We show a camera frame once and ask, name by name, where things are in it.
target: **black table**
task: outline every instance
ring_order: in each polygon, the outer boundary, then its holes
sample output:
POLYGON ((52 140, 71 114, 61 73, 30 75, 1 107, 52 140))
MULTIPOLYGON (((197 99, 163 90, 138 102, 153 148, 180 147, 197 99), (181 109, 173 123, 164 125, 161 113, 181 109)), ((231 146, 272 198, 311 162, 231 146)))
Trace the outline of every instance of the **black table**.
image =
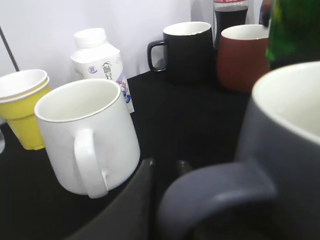
MULTIPOLYGON (((178 177, 176 161, 193 168, 232 161, 249 96, 216 84, 172 85, 163 73, 129 80, 133 123, 141 158, 154 157, 153 210, 178 177)), ((64 190, 44 149, 24 150, 2 125, 0 154, 0 239, 58 240, 92 220, 124 186, 89 199, 64 190)))

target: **gray mug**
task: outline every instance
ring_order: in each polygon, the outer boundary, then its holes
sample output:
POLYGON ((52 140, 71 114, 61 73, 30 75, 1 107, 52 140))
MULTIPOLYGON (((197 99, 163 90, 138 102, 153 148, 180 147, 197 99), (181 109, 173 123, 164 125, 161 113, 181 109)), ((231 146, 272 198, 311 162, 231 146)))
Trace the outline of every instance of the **gray mug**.
POLYGON ((320 62, 283 67, 254 86, 233 163, 184 175, 165 193, 158 223, 181 240, 225 210, 271 202, 290 240, 320 239, 320 62))

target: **soda bottle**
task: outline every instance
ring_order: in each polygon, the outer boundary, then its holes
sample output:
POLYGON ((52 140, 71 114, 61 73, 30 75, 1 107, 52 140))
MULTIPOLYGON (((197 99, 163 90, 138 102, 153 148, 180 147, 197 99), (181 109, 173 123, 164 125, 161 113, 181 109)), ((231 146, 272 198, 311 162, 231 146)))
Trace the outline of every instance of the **soda bottle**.
POLYGON ((219 47, 221 32, 227 28, 246 23, 248 0, 214 0, 216 18, 216 37, 214 47, 219 47))

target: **white mug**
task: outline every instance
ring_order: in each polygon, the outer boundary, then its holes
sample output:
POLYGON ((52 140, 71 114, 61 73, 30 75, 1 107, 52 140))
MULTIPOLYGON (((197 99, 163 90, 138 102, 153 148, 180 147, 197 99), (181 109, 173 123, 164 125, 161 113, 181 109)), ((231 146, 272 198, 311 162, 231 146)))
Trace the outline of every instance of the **white mug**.
POLYGON ((140 148, 120 86, 85 79, 54 89, 34 108, 59 183, 99 198, 136 169, 140 148))

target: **gray mug handle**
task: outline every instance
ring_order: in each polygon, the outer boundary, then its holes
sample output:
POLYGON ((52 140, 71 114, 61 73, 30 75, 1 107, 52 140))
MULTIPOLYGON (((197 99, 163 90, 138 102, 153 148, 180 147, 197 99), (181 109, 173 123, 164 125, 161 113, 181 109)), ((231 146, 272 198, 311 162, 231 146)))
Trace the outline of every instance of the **gray mug handle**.
POLYGON ((199 223, 224 210, 272 201, 277 191, 252 162, 235 162, 192 171, 175 181, 158 209, 165 240, 182 240, 199 223))

